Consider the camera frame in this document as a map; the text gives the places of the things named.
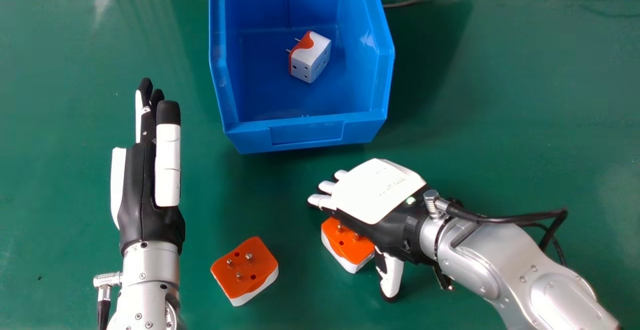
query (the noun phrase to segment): robotic hand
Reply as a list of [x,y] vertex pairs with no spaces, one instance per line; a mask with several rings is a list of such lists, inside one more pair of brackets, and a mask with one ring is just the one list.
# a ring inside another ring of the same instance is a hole
[[[93,278],[98,330],[183,328],[178,301],[185,240],[180,202],[180,107],[151,80],[135,92],[135,145],[114,148],[111,215],[120,230],[122,271]],[[111,289],[121,286],[109,321]]]
[[[445,200],[417,173],[371,159],[336,182],[323,181],[309,204],[375,244],[380,293],[393,301],[405,261],[434,267],[443,289],[455,280],[493,305],[507,328],[618,328],[577,273],[544,251],[566,210],[489,218]],[[540,247],[521,227],[555,218]]]

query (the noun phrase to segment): green table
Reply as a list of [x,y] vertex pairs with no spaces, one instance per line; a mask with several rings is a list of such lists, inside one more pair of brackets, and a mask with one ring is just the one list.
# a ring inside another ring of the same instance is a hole
[[[350,275],[324,250],[324,216],[306,197],[371,157],[486,214],[566,205],[557,236],[569,266],[639,328],[639,5],[432,0],[390,10],[394,84],[373,143],[240,156],[215,104],[208,0],[0,0],[0,328],[94,327],[92,277],[122,265],[110,153],[134,140],[143,76],[183,110],[190,328],[502,328],[488,303],[439,290],[426,266],[407,266],[401,300],[387,304],[372,264]],[[254,235],[279,278],[233,308],[209,267]]]

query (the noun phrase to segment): blue plastic bin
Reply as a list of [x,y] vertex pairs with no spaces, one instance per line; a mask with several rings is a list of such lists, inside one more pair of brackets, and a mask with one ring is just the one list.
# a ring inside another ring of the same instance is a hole
[[[387,118],[394,47],[380,0],[209,0],[224,133],[242,154],[366,143]],[[332,41],[320,77],[288,71],[311,30]]]

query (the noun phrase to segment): robotic arm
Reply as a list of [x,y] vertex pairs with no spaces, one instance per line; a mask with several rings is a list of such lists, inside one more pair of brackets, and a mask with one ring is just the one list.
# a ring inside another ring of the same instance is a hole
[[[336,182],[323,181],[309,204],[375,244],[380,293],[393,301],[405,261],[434,267],[443,289],[452,280],[489,301],[507,328],[619,328],[577,273],[541,248],[566,210],[489,218],[445,200],[415,172],[372,159]],[[521,226],[555,218],[540,247]]]
[[[167,328],[179,317],[179,259],[185,240],[180,202],[180,107],[142,79],[135,91],[135,145],[114,148],[111,215],[120,230],[122,271],[97,275],[98,330]],[[121,286],[109,321],[111,289]]]

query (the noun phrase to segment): screw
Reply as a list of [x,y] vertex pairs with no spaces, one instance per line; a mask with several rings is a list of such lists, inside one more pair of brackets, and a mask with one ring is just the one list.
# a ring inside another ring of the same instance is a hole
[[424,197],[424,203],[427,205],[427,211],[429,211],[429,217],[436,220],[442,217],[443,213],[439,212],[436,208],[436,200],[440,197],[438,191],[434,189],[428,189],[422,194]]

